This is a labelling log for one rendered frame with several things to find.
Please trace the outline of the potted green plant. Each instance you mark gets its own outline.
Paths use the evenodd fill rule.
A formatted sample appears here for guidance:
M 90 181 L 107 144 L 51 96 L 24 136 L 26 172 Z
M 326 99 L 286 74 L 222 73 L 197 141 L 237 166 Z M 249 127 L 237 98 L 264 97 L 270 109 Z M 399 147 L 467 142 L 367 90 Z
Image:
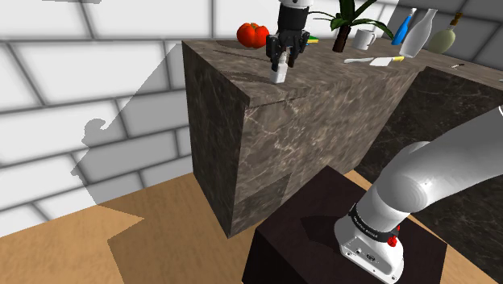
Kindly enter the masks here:
M 355 8 L 355 0 L 338 0 L 340 12 L 336 15 L 330 15 L 322 11 L 310 11 L 309 15 L 326 15 L 328 19 L 318 18 L 318 20 L 326 20 L 330 22 L 330 29 L 332 31 L 338 30 L 336 40 L 334 42 L 332 51 L 342 52 L 350 34 L 351 28 L 361 24 L 371 24 L 381 29 L 390 39 L 394 39 L 394 34 L 388 27 L 375 19 L 361 18 L 360 16 L 377 0 L 366 0 L 361 6 Z

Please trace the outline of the small white bottle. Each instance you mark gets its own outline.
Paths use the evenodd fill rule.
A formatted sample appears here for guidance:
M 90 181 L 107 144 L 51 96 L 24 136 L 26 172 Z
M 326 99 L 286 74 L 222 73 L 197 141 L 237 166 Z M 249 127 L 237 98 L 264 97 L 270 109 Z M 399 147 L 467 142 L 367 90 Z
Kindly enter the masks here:
M 283 52 L 279 58 L 279 63 L 277 65 L 277 71 L 271 70 L 270 80 L 274 84 L 281 84 L 285 81 L 286 74 L 288 71 L 287 64 L 287 53 Z

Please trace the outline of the red tomato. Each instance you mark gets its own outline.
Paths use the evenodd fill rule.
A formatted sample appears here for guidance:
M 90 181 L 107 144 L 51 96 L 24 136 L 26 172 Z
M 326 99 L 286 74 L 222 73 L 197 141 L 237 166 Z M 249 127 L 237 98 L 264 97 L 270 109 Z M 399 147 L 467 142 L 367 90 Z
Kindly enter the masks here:
M 262 48 L 266 45 L 266 38 L 269 35 L 266 26 L 256 23 L 244 23 L 236 32 L 237 40 L 246 48 Z

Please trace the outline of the tall white bottle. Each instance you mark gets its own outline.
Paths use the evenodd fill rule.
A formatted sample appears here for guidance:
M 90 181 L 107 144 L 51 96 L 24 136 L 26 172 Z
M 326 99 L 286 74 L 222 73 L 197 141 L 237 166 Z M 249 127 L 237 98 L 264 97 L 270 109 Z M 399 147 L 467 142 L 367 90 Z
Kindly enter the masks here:
M 430 36 L 433 18 L 437 11 L 437 9 L 429 9 L 425 16 L 409 31 L 399 52 L 401 56 L 408 58 L 417 56 Z

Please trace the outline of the white mug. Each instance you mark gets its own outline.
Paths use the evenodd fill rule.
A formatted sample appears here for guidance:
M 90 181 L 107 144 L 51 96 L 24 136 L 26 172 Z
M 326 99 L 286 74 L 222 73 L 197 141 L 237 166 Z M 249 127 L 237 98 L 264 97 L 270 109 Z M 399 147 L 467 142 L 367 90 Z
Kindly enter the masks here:
M 353 38 L 351 46 L 353 48 L 366 51 L 376 40 L 376 33 L 367 29 L 358 29 Z

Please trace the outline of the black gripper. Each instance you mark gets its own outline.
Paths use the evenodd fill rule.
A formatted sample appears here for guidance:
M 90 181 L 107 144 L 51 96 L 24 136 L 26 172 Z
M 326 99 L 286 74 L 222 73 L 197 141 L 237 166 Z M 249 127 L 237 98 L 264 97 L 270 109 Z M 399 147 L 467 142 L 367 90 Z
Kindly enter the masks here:
M 283 47 L 290 50 L 288 66 L 294 67 L 295 60 L 303 53 L 310 33 L 305 30 L 310 5 L 280 5 L 275 35 L 266 37 L 266 55 L 278 60 Z

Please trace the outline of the blue bottle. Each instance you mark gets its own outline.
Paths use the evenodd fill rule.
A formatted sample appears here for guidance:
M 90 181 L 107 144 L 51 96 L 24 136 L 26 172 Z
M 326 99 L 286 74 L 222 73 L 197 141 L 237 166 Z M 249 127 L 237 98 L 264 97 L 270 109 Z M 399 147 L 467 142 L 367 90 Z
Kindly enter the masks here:
M 408 31 L 408 26 L 409 22 L 414 16 L 414 13 L 417 9 L 416 8 L 411 8 L 409 14 L 407 17 L 404 19 L 400 27 L 397 29 L 396 34 L 393 37 L 393 40 L 391 41 L 391 45 L 399 45 L 401 44 L 402 40 L 405 38 L 406 32 Z

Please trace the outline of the dark robot stand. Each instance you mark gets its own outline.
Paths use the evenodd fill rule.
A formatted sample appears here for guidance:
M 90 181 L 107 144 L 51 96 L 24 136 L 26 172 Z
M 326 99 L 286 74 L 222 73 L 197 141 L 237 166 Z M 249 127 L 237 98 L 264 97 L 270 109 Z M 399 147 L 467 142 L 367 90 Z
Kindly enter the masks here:
M 256 228 L 243 284 L 384 284 L 339 251 L 334 225 L 364 189 L 327 166 Z M 397 284 L 440 284 L 447 245 L 409 219 Z

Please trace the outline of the olive green corked bottle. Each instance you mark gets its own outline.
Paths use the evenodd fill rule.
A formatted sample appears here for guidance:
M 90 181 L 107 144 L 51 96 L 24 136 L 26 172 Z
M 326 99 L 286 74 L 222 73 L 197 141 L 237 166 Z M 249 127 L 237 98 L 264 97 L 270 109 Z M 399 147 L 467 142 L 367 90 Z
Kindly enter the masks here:
M 455 42 L 454 29 L 462 16 L 462 13 L 456 13 L 455 17 L 452 21 L 450 21 L 450 24 L 446 29 L 438 31 L 434 34 L 428 45 L 427 50 L 429 52 L 442 54 L 453 45 Z

